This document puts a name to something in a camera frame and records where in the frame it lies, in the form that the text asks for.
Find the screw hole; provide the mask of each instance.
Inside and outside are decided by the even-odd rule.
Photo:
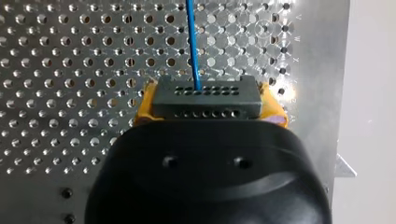
[[[166,44],[168,44],[170,46],[174,45],[175,44],[175,39],[173,37],[168,37],[166,39]]]
[[[175,17],[173,15],[166,16],[166,22],[173,23],[175,21]]]
[[[268,80],[268,83],[270,84],[270,86],[275,86],[276,79],[274,79],[273,77],[270,77],[270,79]]]
[[[238,167],[239,169],[246,170],[250,168],[253,164],[251,161],[242,158],[242,157],[237,157],[233,159],[233,165]]]
[[[146,16],[146,23],[152,23],[154,21],[154,18],[151,15]]]
[[[166,156],[163,158],[163,167],[175,169],[178,167],[178,161],[175,156]]]
[[[283,95],[283,94],[285,94],[285,89],[280,88],[279,91],[277,91],[277,93],[278,93],[279,95]]]

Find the yellow clip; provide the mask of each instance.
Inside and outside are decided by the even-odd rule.
[[[266,82],[262,83],[259,91],[262,98],[262,114],[259,119],[288,128],[289,117],[270,92],[270,85]]]

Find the hole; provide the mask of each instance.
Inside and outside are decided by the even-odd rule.
[[[6,79],[6,80],[3,82],[3,85],[4,85],[4,87],[7,88],[7,89],[12,88],[12,86],[13,86],[12,80]]]
[[[93,60],[91,58],[85,58],[83,63],[84,63],[84,66],[86,66],[86,67],[92,67],[93,66]]]
[[[126,36],[126,37],[124,38],[124,44],[125,44],[126,46],[132,46],[133,43],[134,43],[134,39],[131,38],[130,36]]]
[[[69,5],[69,10],[70,10],[71,12],[75,12],[75,11],[78,10],[78,6],[76,6],[76,5],[74,5],[74,4],[71,4],[71,5]]]
[[[282,75],[285,75],[286,74],[286,68],[280,68],[279,69],[279,73],[282,74]]]
[[[119,4],[113,4],[113,5],[111,5],[111,10],[112,11],[120,11],[121,6]]]
[[[89,36],[83,36],[81,42],[84,46],[89,46],[92,43],[92,39]]]
[[[207,15],[207,22],[214,23],[215,21],[216,21],[216,16],[214,16],[212,14]]]
[[[123,21],[125,23],[131,23],[132,22],[132,16],[131,15],[123,15]]]
[[[29,44],[29,40],[25,36],[21,36],[20,39],[18,40],[18,43],[22,46],[25,47]]]
[[[250,168],[253,163],[245,158],[237,157],[233,159],[233,165],[238,167],[239,169],[246,170]]]
[[[95,108],[95,107],[97,106],[97,101],[96,101],[96,99],[89,99],[89,100],[87,101],[87,106],[88,106],[89,108]]]
[[[113,39],[109,36],[105,36],[103,38],[103,44],[106,46],[110,46],[111,44],[113,44]]]
[[[204,112],[202,113],[202,116],[203,116],[204,118],[209,118],[210,112],[209,112],[209,111],[204,111]]]
[[[287,53],[287,52],[288,52],[288,49],[287,49],[287,48],[281,48],[281,49],[280,49],[280,52],[281,52],[281,53]]]
[[[121,33],[121,28],[120,28],[119,26],[115,26],[115,27],[113,28],[113,33],[114,33],[114,34],[119,34],[119,33]]]
[[[37,22],[38,23],[45,24],[45,23],[47,23],[47,21],[48,21],[48,19],[47,19],[47,17],[45,15],[40,14],[40,15],[37,16]]]
[[[246,3],[243,3],[243,4],[241,4],[240,9],[241,9],[242,11],[245,11],[245,10],[248,9],[248,5],[247,5]]]
[[[90,18],[89,16],[85,15],[85,14],[82,14],[82,15],[79,17],[79,21],[80,21],[81,23],[83,23],[83,24],[88,24],[88,23],[90,23],[90,20],[91,20],[91,18]]]
[[[0,61],[0,64],[1,64],[2,67],[8,68],[9,65],[10,65],[9,59],[2,59],[2,60]]]
[[[220,112],[219,112],[219,111],[213,111],[213,112],[212,112],[212,117],[213,117],[213,118],[218,118],[218,117],[220,117]]]
[[[46,79],[44,81],[44,86],[48,89],[52,88],[54,86],[54,81],[52,79]]]
[[[280,88],[280,89],[277,91],[277,94],[279,94],[279,95],[285,94],[285,89]]]
[[[283,9],[289,10],[290,9],[290,4],[289,3],[283,4]]]
[[[98,122],[97,119],[90,119],[90,120],[88,121],[88,125],[89,125],[91,128],[96,128],[96,127],[99,125],[99,122]]]
[[[204,4],[198,4],[197,5],[197,10],[198,11],[204,11],[204,9],[205,9],[205,5]]]
[[[235,16],[234,14],[230,14],[230,15],[228,16],[228,22],[229,22],[229,23],[234,23],[234,22],[236,22],[236,16]]]
[[[15,18],[15,21],[16,21],[18,24],[25,24],[25,23],[26,23],[26,17],[20,14],[20,15],[18,15],[18,16]]]
[[[203,34],[205,32],[205,27],[201,26],[198,28],[198,33]]]
[[[163,167],[175,169],[178,167],[178,161],[175,156],[166,156],[163,158]]]
[[[279,14],[277,13],[272,14],[271,22],[277,22],[277,21],[279,21]]]
[[[162,26],[156,27],[155,30],[156,30],[156,32],[157,32],[158,34],[162,34],[162,33],[163,33],[163,27],[162,27]]]
[[[152,66],[154,66],[154,64],[155,64],[155,60],[152,59],[152,58],[149,58],[149,59],[147,59],[146,63],[147,63],[147,65],[148,65],[149,67],[152,67]]]
[[[42,36],[40,38],[40,45],[41,46],[48,46],[50,44],[50,39],[46,36]]]
[[[66,86],[66,88],[73,88],[75,85],[76,85],[76,83],[75,83],[75,81],[73,80],[73,79],[71,79],[71,78],[68,78],[65,82],[64,82],[64,85]]]
[[[164,50],[163,50],[163,49],[157,49],[157,54],[158,54],[158,55],[163,55],[163,53],[164,53]]]
[[[273,77],[270,77],[270,79],[268,80],[268,84],[270,84],[270,86],[275,86],[276,79],[274,79]]]
[[[79,50],[78,48],[73,49],[73,54],[78,56],[81,53],[81,50]]]
[[[27,58],[22,59],[21,65],[22,65],[22,67],[25,67],[25,68],[30,67],[30,60]]]
[[[238,110],[234,110],[233,112],[231,112],[231,116],[233,118],[238,118],[240,115],[240,112]]]
[[[151,46],[154,44],[154,38],[153,37],[149,37],[146,41],[147,45]]]
[[[275,58],[270,58],[268,63],[271,64],[271,65],[274,65],[274,64],[276,64],[276,59]]]
[[[133,66],[134,66],[134,59],[132,59],[132,58],[126,59],[126,60],[125,60],[125,65],[126,65],[127,67],[133,67]]]
[[[58,20],[61,24],[67,24],[69,22],[69,18],[64,14],[60,15]]]
[[[116,107],[119,102],[116,99],[110,99],[107,101],[107,105],[110,108]]]
[[[166,61],[166,63],[168,64],[168,66],[173,67],[173,66],[175,66],[175,64],[176,64],[176,61],[175,61],[175,59],[170,58],[170,59],[168,59],[168,60]]]
[[[99,56],[99,55],[102,54],[102,50],[101,49],[94,49],[93,50],[93,54],[96,55],[96,56]]]
[[[283,32],[288,32],[289,31],[289,26],[287,26],[287,25],[282,26],[282,31]]]
[[[177,5],[177,9],[178,9],[179,11],[184,10],[184,5],[183,5],[183,4],[178,4],[178,5]]]
[[[207,59],[207,65],[209,67],[213,67],[216,64],[216,60],[214,58]]]
[[[166,38],[166,44],[172,46],[175,44],[175,39],[173,37]]]
[[[67,100],[66,105],[67,105],[67,107],[69,107],[69,108],[74,108],[74,107],[77,106],[77,103],[76,103],[75,100],[69,99],[69,100]]]
[[[123,53],[122,49],[114,49],[116,55],[121,55]]]
[[[108,121],[108,126],[110,127],[116,127],[117,125],[119,125],[119,122],[116,119],[111,119]]]
[[[129,106],[129,107],[134,107],[134,106],[136,106],[136,100],[135,100],[135,99],[129,100],[128,106]]]
[[[114,60],[111,58],[106,58],[105,59],[105,66],[106,67],[112,67],[114,65]]]
[[[223,112],[221,112],[221,116],[224,118],[228,118],[230,117],[231,112],[229,110],[224,110]]]
[[[88,88],[93,88],[95,86],[95,80],[93,80],[92,78],[88,78],[85,81],[85,86]]]
[[[156,5],[155,5],[155,10],[157,10],[157,11],[163,10],[163,5],[161,5],[161,4],[156,4]]]
[[[175,17],[173,15],[166,16],[166,22],[173,23],[175,21]]]
[[[140,10],[142,10],[142,6],[140,6],[138,4],[134,4],[134,10],[135,11],[140,11]]]
[[[96,4],[92,4],[90,6],[90,9],[91,9],[91,11],[97,11],[97,10],[99,10],[99,6],[97,6]]]
[[[137,95],[138,95],[139,97],[143,97],[144,94],[145,94],[144,91],[138,91],[138,92],[137,92]]]
[[[152,23],[154,21],[154,18],[151,15],[146,16],[146,23]]]
[[[44,67],[51,67],[52,61],[49,58],[45,58],[45,59],[43,59],[42,64]]]
[[[109,24],[111,22],[111,17],[107,14],[102,16],[102,23]]]
[[[140,27],[140,26],[136,26],[134,28],[134,32],[137,33],[137,34],[141,34],[141,33],[143,33],[143,28]]]
[[[106,81],[106,85],[107,85],[109,88],[113,88],[113,87],[116,86],[116,80],[114,80],[113,78],[109,78],[109,79]]]
[[[64,36],[61,38],[61,44],[65,47],[69,46],[71,44],[71,40],[69,37]]]
[[[216,38],[214,36],[209,36],[207,38],[207,44],[209,46],[212,46],[212,45],[216,44]]]
[[[5,47],[7,45],[7,39],[3,36],[0,36],[0,46]]]

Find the metal sheet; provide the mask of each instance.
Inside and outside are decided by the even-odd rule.
[[[183,1],[156,3],[1,2],[2,222],[73,213],[83,223],[90,185],[133,126],[145,81],[191,77]],[[271,81],[331,198],[349,1],[196,3],[203,79]]]

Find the black plastic housing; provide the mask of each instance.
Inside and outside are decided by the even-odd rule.
[[[106,158],[86,224],[330,224],[303,145],[258,120],[173,120],[132,128]]]

